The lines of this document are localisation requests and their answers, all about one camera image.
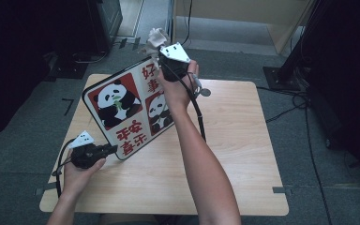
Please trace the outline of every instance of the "panda face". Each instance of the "panda face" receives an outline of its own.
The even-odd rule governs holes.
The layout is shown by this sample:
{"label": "panda face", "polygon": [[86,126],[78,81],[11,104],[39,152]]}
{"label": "panda face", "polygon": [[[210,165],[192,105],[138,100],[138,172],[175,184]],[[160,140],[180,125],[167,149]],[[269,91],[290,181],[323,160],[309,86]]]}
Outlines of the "panda face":
{"label": "panda face", "polygon": [[102,109],[112,106],[115,101],[121,100],[127,91],[122,84],[112,83],[105,86],[98,94],[98,107]]}
{"label": "panda face", "polygon": [[160,115],[165,108],[165,97],[163,95],[159,95],[151,101],[148,116],[153,118],[154,116]]}

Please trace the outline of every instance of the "chinese character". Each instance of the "chinese character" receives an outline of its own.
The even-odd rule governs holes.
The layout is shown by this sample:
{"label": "chinese character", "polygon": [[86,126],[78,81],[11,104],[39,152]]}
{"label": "chinese character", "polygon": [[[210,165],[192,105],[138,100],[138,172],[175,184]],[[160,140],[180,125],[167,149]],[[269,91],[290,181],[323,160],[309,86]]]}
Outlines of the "chinese character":
{"label": "chinese character", "polygon": [[157,90],[157,88],[159,87],[159,83],[157,82],[156,79],[152,79],[149,83],[148,83],[148,92],[155,92]]}
{"label": "chinese character", "polygon": [[138,133],[140,130],[142,130],[143,128],[141,127],[140,122],[137,122],[136,120],[133,120],[132,125],[130,125],[130,127],[128,127],[128,131],[132,132],[132,133]]}
{"label": "chinese character", "polygon": [[127,140],[130,134],[129,130],[126,127],[117,131],[116,133],[118,134],[117,138],[119,141],[122,141],[124,139]]}
{"label": "chinese character", "polygon": [[140,144],[143,144],[144,141],[147,141],[146,137],[144,134],[139,134],[136,137],[133,138],[134,142],[136,143],[137,146],[140,146]]}
{"label": "chinese character", "polygon": [[124,155],[127,156],[129,153],[133,151],[133,145],[130,142],[124,142],[121,146],[124,149]]}
{"label": "chinese character", "polygon": [[154,76],[154,72],[155,72],[155,68],[154,68],[154,64],[149,64],[145,67],[142,68],[142,75],[144,76],[144,78],[147,80],[148,77],[152,77]]}

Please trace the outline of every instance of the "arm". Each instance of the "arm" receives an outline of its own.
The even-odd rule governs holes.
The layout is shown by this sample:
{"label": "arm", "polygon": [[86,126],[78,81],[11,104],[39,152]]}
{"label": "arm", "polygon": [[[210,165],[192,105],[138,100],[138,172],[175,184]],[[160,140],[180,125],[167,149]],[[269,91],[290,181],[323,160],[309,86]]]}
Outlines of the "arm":
{"label": "arm", "polygon": [[69,163],[64,167],[64,188],[57,205],[48,220],[48,225],[72,224],[77,201],[86,188],[92,175],[105,163],[105,158],[97,161],[93,167],[83,170]]}
{"label": "arm", "polygon": [[[195,61],[188,71],[198,73]],[[195,128],[188,113],[189,97],[180,82],[167,82],[159,73],[165,98],[177,129],[188,185],[201,224],[241,224],[231,183],[210,147]],[[189,86],[189,79],[183,81]]]}

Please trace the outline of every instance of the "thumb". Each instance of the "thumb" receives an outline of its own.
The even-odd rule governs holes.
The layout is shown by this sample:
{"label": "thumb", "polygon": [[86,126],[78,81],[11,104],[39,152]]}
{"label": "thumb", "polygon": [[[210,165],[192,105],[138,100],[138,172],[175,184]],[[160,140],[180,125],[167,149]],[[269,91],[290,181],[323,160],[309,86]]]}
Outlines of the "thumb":
{"label": "thumb", "polygon": [[106,162],[106,159],[105,159],[105,158],[100,159],[99,161],[97,161],[97,162],[95,163],[95,165],[93,165],[91,168],[89,168],[88,171],[89,171],[91,174],[97,172],[98,170],[101,169],[101,167],[104,166],[105,162]]}

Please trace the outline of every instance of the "person's right hand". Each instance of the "person's right hand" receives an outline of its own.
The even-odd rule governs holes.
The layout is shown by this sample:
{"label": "person's right hand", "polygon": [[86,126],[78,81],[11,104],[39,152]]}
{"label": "person's right hand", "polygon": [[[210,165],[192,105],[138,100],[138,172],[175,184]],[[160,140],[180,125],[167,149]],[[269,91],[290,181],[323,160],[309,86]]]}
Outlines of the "person's right hand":
{"label": "person's right hand", "polygon": [[[194,73],[198,76],[199,73],[199,66],[196,61],[191,60],[191,62],[188,65],[188,75],[186,75],[182,80],[183,82],[188,86],[189,89],[191,89],[191,83],[194,87],[196,87],[196,84],[194,82],[194,79],[191,75],[191,73]],[[180,82],[168,82],[163,77],[162,69],[159,70],[159,75],[157,77],[159,83],[163,86],[164,96],[166,99],[166,103],[168,104],[169,111],[172,115],[176,115],[178,113],[186,113],[187,112],[187,106],[190,102],[188,93],[186,91],[186,88],[180,83]]]}

